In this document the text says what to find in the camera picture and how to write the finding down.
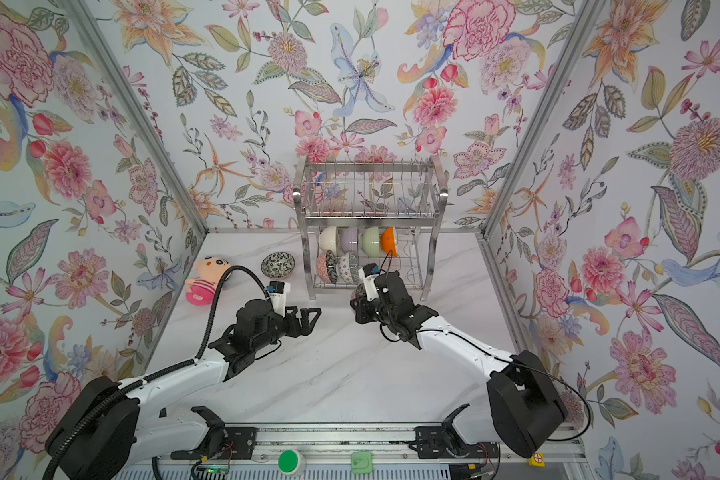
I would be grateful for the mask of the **cream bowl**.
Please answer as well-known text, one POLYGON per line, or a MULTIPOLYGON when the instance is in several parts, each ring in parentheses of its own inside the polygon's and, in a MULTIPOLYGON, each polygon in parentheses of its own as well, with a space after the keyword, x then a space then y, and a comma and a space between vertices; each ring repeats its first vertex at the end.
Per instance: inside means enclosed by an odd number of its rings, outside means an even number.
POLYGON ((332 252, 334 255, 339 256, 341 254, 339 229, 336 226, 323 228, 318 235, 318 246, 323 252, 332 252))

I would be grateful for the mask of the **patterned bowl front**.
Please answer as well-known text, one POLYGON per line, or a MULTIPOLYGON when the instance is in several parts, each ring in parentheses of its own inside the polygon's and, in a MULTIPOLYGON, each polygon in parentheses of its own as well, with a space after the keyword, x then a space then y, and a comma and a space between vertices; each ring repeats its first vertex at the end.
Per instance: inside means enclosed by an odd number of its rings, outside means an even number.
POLYGON ((317 275, 319 279, 328 285, 335 285, 338 280, 336 270, 337 257, 332 250, 323 251, 317 259, 317 275))

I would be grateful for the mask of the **purple bowl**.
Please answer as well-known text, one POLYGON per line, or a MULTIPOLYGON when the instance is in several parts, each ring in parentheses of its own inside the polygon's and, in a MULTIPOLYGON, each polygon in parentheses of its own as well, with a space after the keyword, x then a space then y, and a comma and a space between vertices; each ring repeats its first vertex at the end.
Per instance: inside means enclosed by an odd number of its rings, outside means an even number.
POLYGON ((342 253, 360 252, 360 233, 357 227, 342 227, 339 229, 339 248, 342 253))

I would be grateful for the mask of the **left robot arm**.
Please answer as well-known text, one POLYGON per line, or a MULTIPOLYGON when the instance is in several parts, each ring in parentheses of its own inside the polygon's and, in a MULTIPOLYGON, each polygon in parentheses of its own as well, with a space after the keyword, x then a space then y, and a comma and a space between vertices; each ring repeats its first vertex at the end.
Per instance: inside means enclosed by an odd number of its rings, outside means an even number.
POLYGON ((70 479, 112 479, 132 463, 167 453, 222 455, 234 442, 218 414, 203 405, 175 415, 168 408, 240 375, 283 338, 310 335, 321 315, 321 308, 277 311, 269 300, 250 300, 200 357, 129 380, 95 379, 48 437, 44 478, 62 471, 70 479))

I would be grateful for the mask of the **green bowl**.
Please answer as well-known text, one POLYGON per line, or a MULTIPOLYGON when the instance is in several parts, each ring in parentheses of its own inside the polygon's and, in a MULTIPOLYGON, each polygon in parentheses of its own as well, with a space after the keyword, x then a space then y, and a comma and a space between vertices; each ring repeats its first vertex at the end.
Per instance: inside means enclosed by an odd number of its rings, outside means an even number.
POLYGON ((369 258, 377 258, 381 256, 382 249, 380 246, 381 233, 377 226, 365 228, 361 234, 361 249, 369 258))

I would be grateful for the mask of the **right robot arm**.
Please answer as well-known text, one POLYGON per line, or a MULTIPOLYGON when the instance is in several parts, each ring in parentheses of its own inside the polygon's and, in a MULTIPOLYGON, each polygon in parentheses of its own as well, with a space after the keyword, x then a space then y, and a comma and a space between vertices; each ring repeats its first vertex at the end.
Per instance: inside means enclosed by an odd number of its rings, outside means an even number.
POLYGON ((568 410, 538 356, 492 347, 456 328, 436 310, 414 302, 400 273, 370 264, 361 269, 364 292, 351 301, 359 324, 377 323, 390 342, 439 355, 469 373, 485 395, 442 422, 436 448, 456 456, 480 443, 499 443, 531 458, 568 418, 568 410))

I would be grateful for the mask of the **orange white bowl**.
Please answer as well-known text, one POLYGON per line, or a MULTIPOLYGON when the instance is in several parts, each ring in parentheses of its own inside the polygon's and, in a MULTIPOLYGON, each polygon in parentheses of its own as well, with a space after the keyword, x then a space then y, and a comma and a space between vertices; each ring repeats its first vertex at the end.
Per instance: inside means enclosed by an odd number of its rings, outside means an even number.
POLYGON ((389 255, 392 258, 398 256, 398 237, 395 227, 388 227, 381 233, 380 248, 385 255, 389 255))

